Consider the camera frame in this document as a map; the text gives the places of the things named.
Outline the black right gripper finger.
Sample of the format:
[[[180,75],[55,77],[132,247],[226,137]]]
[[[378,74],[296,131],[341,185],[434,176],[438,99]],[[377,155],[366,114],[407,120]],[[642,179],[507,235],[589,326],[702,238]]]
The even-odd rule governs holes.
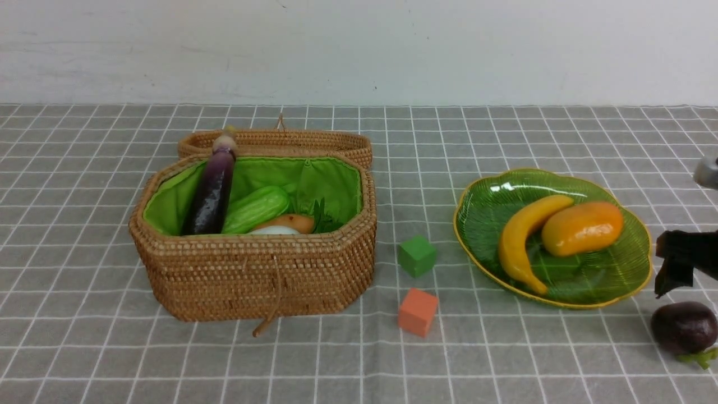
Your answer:
[[[693,287],[693,272],[717,279],[717,232],[666,230],[656,240],[662,266],[654,281],[657,299],[678,287]]]

